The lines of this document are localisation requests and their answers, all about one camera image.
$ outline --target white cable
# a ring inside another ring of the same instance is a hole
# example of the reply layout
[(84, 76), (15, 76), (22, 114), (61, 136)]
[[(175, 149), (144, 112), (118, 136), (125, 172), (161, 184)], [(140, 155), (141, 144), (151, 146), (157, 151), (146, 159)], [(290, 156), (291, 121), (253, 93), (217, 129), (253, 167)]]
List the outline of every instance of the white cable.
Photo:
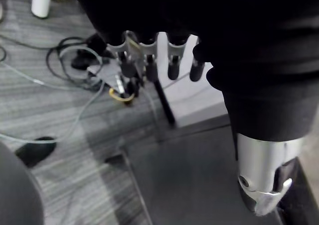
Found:
[(27, 139), (20, 139), (20, 138), (15, 138), (13, 136), (10, 135), (6, 135), (6, 134), (1, 134), (0, 133), (0, 138), (3, 139), (8, 139), (8, 140), (12, 140), (12, 141), (16, 141), (16, 142), (21, 142), (21, 143), (33, 143), (33, 144), (48, 144), (48, 143), (58, 143), (61, 141), (64, 141), (65, 139), (67, 139), (74, 131), (77, 123), (79, 122), (83, 112), (86, 110), (86, 108), (97, 98), (99, 97), (99, 95), (102, 93), (103, 88), (104, 88), (104, 82), (102, 82), (101, 87), (99, 89), (99, 91), (82, 107), (80, 113), (77, 115), (77, 117), (75, 118), (74, 122), (72, 123), (72, 125), (69, 127), (69, 129), (67, 130), (67, 132), (60, 138), (54, 139), (54, 140), (27, 140)]
[(149, 100), (155, 123), (158, 123), (159, 117), (158, 117), (158, 114), (156, 112), (156, 107), (155, 107), (153, 99), (151, 98), (150, 94), (148, 93), (148, 91), (145, 88), (141, 87), (141, 91), (144, 93), (145, 97)]
[(33, 78), (29, 75), (27, 75), (26, 73), (23, 73), (22, 71), (14, 68), (13, 66), (10, 66), (9, 64), (5, 63), (5, 62), (0, 62), (1, 65), (5, 66), (6, 68), (8, 68), (9, 70), (17, 73), (19, 76), (32, 81), (36, 84), (39, 84), (41, 86), (45, 86), (45, 87), (49, 87), (52, 89), (59, 89), (59, 90), (64, 90), (64, 91), (73, 91), (73, 90), (82, 90), (81, 88), (77, 88), (77, 87), (63, 87), (63, 86), (58, 86), (58, 85), (54, 85), (54, 84), (50, 84), (50, 83), (46, 83), (44, 81), (38, 80), (36, 78)]

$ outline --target black cable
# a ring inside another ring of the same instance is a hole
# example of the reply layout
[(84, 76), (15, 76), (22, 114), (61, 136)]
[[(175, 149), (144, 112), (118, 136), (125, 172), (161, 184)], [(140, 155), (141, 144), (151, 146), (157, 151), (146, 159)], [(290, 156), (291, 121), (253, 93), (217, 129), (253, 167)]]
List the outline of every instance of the black cable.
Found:
[(2, 47), (1, 45), (0, 45), (0, 49), (1, 49), (2, 53), (3, 53), (3, 56), (0, 58), (0, 62), (3, 62), (6, 59), (7, 53), (6, 53), (5, 48)]
[[(65, 68), (65, 65), (62, 61), (62, 59), (60, 58), (59, 54), (60, 54), (60, 51), (62, 49), (65, 49), (67, 47), (70, 47), (70, 46), (77, 46), (77, 45), (83, 45), (83, 44), (87, 44), (87, 41), (84, 40), (83, 38), (81, 37), (67, 37), (67, 38), (64, 38), (62, 39), (57, 46), (54, 46), (54, 47), (38, 47), (38, 46), (34, 46), (34, 45), (30, 45), (28, 43), (24, 43), (24, 42), (21, 42), (19, 40), (16, 40), (14, 38), (10, 38), (10, 37), (7, 37), (5, 35), (2, 35), (0, 34), (0, 38), (3, 38), (5, 40), (8, 40), (8, 41), (11, 41), (17, 45), (20, 45), (20, 46), (24, 46), (24, 47), (27, 47), (27, 48), (31, 48), (31, 49), (35, 49), (35, 50), (48, 50), (47, 53), (46, 53), (46, 56), (45, 56), (45, 64), (48, 68), (48, 70), (50, 71), (50, 73), (57, 77), (57, 78), (60, 78), (64, 81), (67, 81), (67, 82), (70, 82), (72, 83), (73, 85), (77, 86), (77, 87), (80, 87), (84, 90), (89, 90), (89, 91), (98, 91), (99, 88), (100, 88), (100, 83), (97, 83), (96, 85), (91, 85), (90, 84), (90, 81), (87, 79), (74, 79), (72, 78), (66, 71), (66, 68)], [(80, 40), (80, 42), (75, 42), (75, 43), (65, 43), (66, 41), (69, 41), (69, 40)], [(0, 62), (1, 61), (4, 61), (7, 57), (7, 52), (6, 50), (0, 46), (0, 49), (3, 51), (3, 57), (0, 58)], [(58, 73), (56, 73), (51, 65), (50, 65), (50, 56), (53, 52), (56, 52), (57, 53), (57, 56), (58, 56), (58, 60), (60, 62), (60, 65), (62, 67), (62, 70), (63, 70), (63, 74), (65, 75), (65, 77), (59, 75)]]
[(52, 47), (38, 47), (38, 46), (30, 45), (28, 43), (20, 42), (20, 41), (14, 39), (14, 38), (7, 37), (7, 36), (4, 36), (2, 34), (0, 34), (0, 38), (3, 38), (5, 40), (7, 40), (7, 41), (14, 42), (15, 44), (18, 44), (18, 45), (23, 46), (23, 47), (28, 47), (28, 48), (36, 49), (36, 50), (49, 50), (49, 49), (52, 48)]

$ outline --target robotic hand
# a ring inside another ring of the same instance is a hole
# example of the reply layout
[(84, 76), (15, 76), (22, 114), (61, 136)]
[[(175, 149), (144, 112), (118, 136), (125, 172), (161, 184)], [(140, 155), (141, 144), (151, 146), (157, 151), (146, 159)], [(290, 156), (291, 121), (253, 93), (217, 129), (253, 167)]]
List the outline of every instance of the robotic hand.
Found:
[[(153, 69), (154, 35), (167, 32), (171, 79), (178, 77), (185, 38), (199, 36), (194, 56), (212, 63), (206, 77), (223, 92), (242, 198), (258, 216), (274, 209), (292, 184), (294, 160), (317, 110), (319, 0), (79, 2), (124, 63), (125, 30), (137, 34)], [(151, 74), (155, 80), (157, 71)]]

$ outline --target floor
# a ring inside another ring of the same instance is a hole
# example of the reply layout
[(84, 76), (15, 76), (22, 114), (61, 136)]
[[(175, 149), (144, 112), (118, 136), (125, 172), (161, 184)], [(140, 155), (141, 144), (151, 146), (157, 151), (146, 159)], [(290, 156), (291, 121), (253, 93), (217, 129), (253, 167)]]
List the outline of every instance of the floor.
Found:
[[(5, 8), (0, 34), (37, 46), (52, 46), (68, 36), (87, 37), (94, 29), (74, 0), (52, 2), (46, 20), (30, 13), (30, 0), (1, 0)], [(63, 85), (48, 72), (45, 51), (17, 46), (0, 38), (8, 51), (7, 63), (43, 81)], [(58, 68), (56, 58), (53, 67)], [(160, 122), (165, 124), (159, 100), (150, 86)], [(59, 137), (92, 94), (41, 87), (0, 67), (0, 131), (34, 139)], [(307, 138), (301, 161), (319, 202), (319, 119)], [(141, 203), (123, 165), (103, 161), (122, 145), (137, 143), (155, 129), (149, 101), (140, 96), (132, 107), (106, 94), (85, 112), (74, 133), (32, 173), (45, 202), (46, 225), (146, 225)], [(3, 141), (12, 151), (22, 143)]]

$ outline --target white bottle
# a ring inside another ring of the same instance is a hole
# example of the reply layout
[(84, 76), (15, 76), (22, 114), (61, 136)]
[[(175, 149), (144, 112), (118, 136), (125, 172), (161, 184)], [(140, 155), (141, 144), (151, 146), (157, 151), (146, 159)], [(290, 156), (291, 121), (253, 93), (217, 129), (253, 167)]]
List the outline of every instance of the white bottle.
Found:
[(32, 13), (41, 18), (48, 17), (51, 0), (32, 0)]

